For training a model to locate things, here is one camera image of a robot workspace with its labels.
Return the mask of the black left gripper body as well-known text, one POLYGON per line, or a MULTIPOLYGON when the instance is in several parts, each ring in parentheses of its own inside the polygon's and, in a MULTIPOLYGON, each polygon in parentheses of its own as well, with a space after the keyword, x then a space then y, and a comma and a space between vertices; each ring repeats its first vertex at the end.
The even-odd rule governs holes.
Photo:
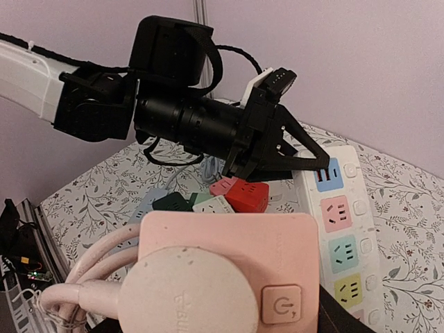
POLYGON ((222 105, 221 115, 229 123, 223 176, 242 180, 283 179, 283 172, 266 171, 259 165, 268 153, 265 139, 274 108, 274 102, 260 88, 252 90, 244 109, 222 105))

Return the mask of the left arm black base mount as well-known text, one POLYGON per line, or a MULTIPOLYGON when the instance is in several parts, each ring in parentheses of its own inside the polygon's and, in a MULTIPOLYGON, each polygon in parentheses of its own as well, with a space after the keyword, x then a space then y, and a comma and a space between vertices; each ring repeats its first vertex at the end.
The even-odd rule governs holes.
POLYGON ((19 263, 28 270, 41 269, 40 255, 35 245, 35 222, 23 221, 15 204, 5 199, 1 213, 1 256, 3 259, 19 263))

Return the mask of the pink cube adapter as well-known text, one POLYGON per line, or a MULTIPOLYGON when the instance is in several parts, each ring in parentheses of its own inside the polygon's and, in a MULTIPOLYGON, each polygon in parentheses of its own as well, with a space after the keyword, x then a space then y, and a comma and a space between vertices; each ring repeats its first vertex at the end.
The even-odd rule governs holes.
POLYGON ((119 293, 124 332, 315 332, 308 214, 148 213, 119 293))

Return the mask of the light green plug adapter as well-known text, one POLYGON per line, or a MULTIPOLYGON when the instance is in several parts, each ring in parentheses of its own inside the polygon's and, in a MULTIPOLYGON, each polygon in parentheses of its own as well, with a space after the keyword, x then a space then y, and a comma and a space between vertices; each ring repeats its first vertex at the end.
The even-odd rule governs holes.
POLYGON ((201 192, 193 192, 191 194, 191 196, 189 197, 188 202, 189 202, 190 207, 193 207, 194 205, 197 205, 199 203, 207 201, 211 198, 213 198, 213 195, 211 195, 211 194, 201 193, 201 192))

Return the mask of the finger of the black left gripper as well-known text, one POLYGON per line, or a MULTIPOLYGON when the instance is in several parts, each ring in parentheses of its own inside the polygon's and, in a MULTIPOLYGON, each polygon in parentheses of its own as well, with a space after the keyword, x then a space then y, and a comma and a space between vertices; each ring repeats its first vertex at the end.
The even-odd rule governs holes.
POLYGON ((329 166, 329 155, 308 135, 305 129, 283 105, 277 106, 277 123, 282 135, 288 133, 314 156, 312 158, 297 157, 296 149, 282 139, 280 152, 284 155, 280 158, 280 163, 283 163, 284 167, 329 166))
POLYGON ((315 158, 276 156, 261 160, 248 176, 248 182, 287 180, 294 171, 316 171, 328 167, 328 154, 322 153, 315 158))

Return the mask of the dark green cube adapter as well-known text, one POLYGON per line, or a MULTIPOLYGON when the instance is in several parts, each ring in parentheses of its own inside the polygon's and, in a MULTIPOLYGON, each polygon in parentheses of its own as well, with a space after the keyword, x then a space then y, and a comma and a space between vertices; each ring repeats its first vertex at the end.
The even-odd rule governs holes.
POLYGON ((153 201, 153 210, 191 212, 191 205, 178 192, 173 192, 160 199, 153 201))

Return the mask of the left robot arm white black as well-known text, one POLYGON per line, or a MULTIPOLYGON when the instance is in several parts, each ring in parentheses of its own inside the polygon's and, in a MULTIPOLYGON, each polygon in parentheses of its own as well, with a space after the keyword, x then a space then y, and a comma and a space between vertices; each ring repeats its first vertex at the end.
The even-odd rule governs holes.
POLYGON ((328 168, 330 157, 280 103, 296 74, 259 71, 244 98, 209 98, 223 77, 213 28, 161 16, 140 21, 126 67, 74 60, 1 36, 1 96, 86 142, 161 139, 224 161, 222 174, 249 182, 286 180, 328 168))

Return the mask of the pink plug adapter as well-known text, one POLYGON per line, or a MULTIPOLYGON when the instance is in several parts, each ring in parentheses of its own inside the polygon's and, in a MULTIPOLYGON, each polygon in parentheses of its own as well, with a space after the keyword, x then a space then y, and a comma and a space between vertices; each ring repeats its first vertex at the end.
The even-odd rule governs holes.
POLYGON ((213 196, 224 196, 229 192, 236 181, 236 177, 222 177, 222 179, 209 186, 209 191, 213 196))

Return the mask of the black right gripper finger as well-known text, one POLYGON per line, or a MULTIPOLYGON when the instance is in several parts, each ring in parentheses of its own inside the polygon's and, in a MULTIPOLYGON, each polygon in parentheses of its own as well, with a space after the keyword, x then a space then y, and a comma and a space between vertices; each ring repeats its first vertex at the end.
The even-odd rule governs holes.
POLYGON ((318 308, 318 333, 375 333, 349 314, 320 285, 318 308))

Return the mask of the white power strip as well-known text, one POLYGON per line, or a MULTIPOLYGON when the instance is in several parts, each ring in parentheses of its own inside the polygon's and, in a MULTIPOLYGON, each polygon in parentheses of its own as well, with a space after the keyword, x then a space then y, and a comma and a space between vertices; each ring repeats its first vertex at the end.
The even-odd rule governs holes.
POLYGON ((384 331, 384 298, 377 235, 358 155, 331 146, 328 168, 295 171, 301 212, 318 224, 320 284, 349 314, 384 331))

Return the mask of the grey blue power strip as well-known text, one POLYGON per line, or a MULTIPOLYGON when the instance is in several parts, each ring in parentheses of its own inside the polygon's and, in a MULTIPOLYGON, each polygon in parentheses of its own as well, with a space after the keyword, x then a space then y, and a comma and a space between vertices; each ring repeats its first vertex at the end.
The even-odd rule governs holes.
POLYGON ((140 223, 143 217, 153 210, 153 202, 165 197, 168 194, 166 189, 149 189, 141 203, 137 206, 133 215, 129 218, 128 224, 140 223))

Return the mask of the white cube adapter red print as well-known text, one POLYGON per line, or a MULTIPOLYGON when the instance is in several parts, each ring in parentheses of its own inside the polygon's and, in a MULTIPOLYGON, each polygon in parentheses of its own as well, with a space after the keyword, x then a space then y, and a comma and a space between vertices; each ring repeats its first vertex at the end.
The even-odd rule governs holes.
POLYGON ((224 196, 215 196, 211 199, 197 203, 192 207, 194 212, 209 214, 229 214, 235 213, 232 206, 224 196))

